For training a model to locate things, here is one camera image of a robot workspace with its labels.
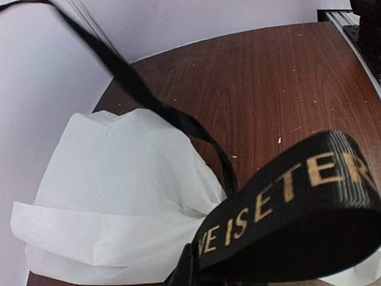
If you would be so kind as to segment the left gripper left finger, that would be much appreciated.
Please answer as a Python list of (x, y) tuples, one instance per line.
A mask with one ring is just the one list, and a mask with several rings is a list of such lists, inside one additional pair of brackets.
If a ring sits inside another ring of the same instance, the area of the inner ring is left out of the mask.
[(192, 244), (186, 244), (176, 268), (167, 279), (169, 286), (198, 285), (198, 255)]

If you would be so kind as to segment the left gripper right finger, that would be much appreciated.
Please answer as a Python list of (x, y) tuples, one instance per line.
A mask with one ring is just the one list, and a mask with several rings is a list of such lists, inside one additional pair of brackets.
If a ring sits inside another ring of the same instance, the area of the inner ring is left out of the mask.
[(198, 274), (198, 285), (228, 286), (235, 285), (233, 272), (205, 272)]

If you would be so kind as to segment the translucent white wrapping paper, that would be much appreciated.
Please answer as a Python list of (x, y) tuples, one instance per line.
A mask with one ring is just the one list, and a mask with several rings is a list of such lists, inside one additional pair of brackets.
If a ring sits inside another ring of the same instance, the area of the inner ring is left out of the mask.
[(380, 248), (380, 195), (358, 145), (311, 136), (226, 195), (190, 139), (147, 109), (75, 114), (11, 230), (31, 272), (79, 285), (165, 281), (186, 244), (233, 282), (331, 275)]

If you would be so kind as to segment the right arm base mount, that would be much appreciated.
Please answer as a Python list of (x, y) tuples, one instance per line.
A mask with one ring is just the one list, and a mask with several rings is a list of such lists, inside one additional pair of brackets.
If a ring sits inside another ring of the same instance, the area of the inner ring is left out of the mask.
[(360, 43), (380, 51), (380, 1), (350, 0), (354, 14), (360, 16)]

